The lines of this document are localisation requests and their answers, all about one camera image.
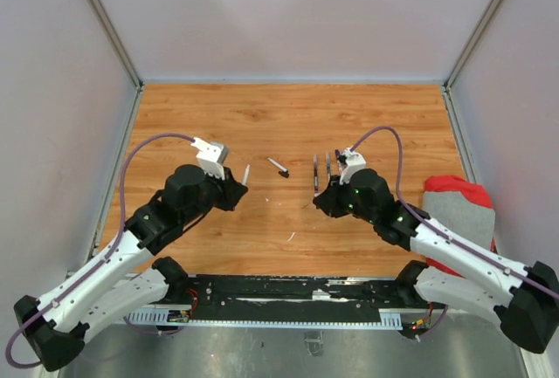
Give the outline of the white pen black end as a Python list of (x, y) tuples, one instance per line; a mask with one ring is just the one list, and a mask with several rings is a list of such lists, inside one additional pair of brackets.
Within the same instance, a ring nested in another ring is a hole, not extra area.
[(287, 169), (286, 169), (284, 166), (282, 166), (281, 164), (279, 164), (279, 163), (278, 163), (277, 161), (275, 161), (273, 158), (267, 157), (267, 160), (268, 160), (271, 164), (273, 164), (279, 171), (281, 171), (281, 172), (287, 171)]

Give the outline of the blue gel pen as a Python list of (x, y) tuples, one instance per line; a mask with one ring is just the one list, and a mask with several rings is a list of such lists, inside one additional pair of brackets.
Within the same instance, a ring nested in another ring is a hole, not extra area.
[(327, 186), (328, 186), (332, 176), (331, 158), (329, 152), (325, 153), (325, 163), (326, 163), (326, 177), (327, 177)]

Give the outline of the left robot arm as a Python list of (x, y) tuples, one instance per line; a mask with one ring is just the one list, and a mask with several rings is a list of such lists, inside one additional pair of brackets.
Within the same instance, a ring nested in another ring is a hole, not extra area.
[(71, 363), (86, 343), (117, 318), (160, 299), (171, 305), (181, 302), (187, 283), (180, 278), (182, 267), (172, 258), (157, 260), (125, 284), (120, 281), (211, 210), (235, 210), (247, 191), (227, 167), (215, 173), (191, 164), (177, 168), (94, 258), (49, 292), (24, 295), (15, 303), (15, 335), (24, 336), (38, 365), (53, 372)]

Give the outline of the white thin pen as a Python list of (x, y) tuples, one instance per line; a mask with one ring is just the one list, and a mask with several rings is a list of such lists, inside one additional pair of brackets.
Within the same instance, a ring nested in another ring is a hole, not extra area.
[(246, 167), (245, 167), (245, 172), (244, 172), (243, 179), (242, 179), (242, 184), (244, 186), (246, 186), (247, 183), (248, 183), (248, 177), (249, 177), (250, 171), (251, 171), (251, 164), (247, 164)]

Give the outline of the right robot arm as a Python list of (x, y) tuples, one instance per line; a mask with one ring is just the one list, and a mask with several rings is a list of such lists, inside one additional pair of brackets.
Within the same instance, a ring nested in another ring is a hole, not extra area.
[(443, 304), (493, 324), (518, 347), (543, 353), (558, 329), (558, 277), (550, 266), (531, 266), (491, 252), (449, 230), (428, 213), (394, 197), (370, 168), (348, 182), (335, 175), (314, 197), (332, 218), (354, 216), (372, 225), (385, 242), (442, 264), (410, 264), (411, 278), (396, 286), (397, 301), (414, 308)]

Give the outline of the purple gel pen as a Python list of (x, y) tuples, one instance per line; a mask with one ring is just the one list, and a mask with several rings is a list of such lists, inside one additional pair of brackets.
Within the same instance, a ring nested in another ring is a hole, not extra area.
[(314, 179), (314, 196), (319, 195), (319, 176), (318, 176), (318, 157), (313, 155), (313, 179)]

